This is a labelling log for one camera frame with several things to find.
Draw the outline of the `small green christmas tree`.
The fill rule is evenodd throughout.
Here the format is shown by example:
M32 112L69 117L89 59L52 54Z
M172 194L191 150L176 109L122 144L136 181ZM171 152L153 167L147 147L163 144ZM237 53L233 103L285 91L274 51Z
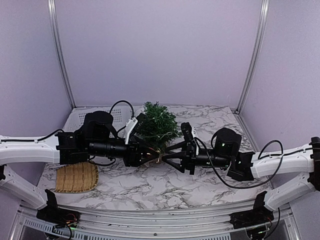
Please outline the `small green christmas tree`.
M147 101L143 105L143 113L146 120L137 136L156 149L166 148L170 142L182 136L176 116L167 106Z

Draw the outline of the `white plastic basket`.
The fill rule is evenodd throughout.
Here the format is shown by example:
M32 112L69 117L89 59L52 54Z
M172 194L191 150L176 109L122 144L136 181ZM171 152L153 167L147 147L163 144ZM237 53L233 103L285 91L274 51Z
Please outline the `white plastic basket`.
M117 131L132 118L132 109L125 105L116 105L111 113L111 107L80 107L74 108L67 118L63 130L74 132L92 121L100 124L111 124Z

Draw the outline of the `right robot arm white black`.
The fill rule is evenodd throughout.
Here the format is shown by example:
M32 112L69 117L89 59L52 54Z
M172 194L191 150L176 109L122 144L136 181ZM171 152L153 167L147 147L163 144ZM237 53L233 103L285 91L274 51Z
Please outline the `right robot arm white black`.
M320 189L320 139L312 137L301 147L266 153L240 152L241 135L229 128L219 129L211 137L211 148L200 147L201 140L193 130L184 130L184 141L165 150L162 161L181 173L192 175L197 166L227 170L227 176L238 182L253 181L263 177L272 180L277 174L298 173L283 185L264 191L255 198L254 207L247 219L258 224L268 212L277 210L305 194Z

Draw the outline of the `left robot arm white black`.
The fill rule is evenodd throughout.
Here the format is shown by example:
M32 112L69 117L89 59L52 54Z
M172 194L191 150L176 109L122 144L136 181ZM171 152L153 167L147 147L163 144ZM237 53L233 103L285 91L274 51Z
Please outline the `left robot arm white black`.
M58 129L43 137L8 136L0 138L0 186L43 210L53 223L63 219L55 194L31 184L11 168L12 163L51 163L72 165L89 162L91 157L120 158L127 167L139 167L159 157L159 153L135 136L146 119L144 114L132 116L119 137L113 126L113 116L106 111L87 113L82 126L71 132Z

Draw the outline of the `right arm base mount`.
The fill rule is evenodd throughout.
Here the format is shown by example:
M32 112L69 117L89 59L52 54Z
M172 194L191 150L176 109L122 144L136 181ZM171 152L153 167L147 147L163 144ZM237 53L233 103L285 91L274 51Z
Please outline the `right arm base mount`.
M274 220L273 210L265 207L266 194L267 191L263 191L256 196L252 209L230 214L229 222L234 229L251 227Z

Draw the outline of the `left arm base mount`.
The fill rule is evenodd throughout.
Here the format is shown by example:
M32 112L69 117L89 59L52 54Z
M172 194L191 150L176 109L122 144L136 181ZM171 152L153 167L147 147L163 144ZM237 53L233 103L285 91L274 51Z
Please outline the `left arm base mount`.
M78 211L58 207L55 194L48 189L45 189L44 192L46 193L47 201L45 207L37 211L36 217L38 219L58 225L78 223L80 218Z

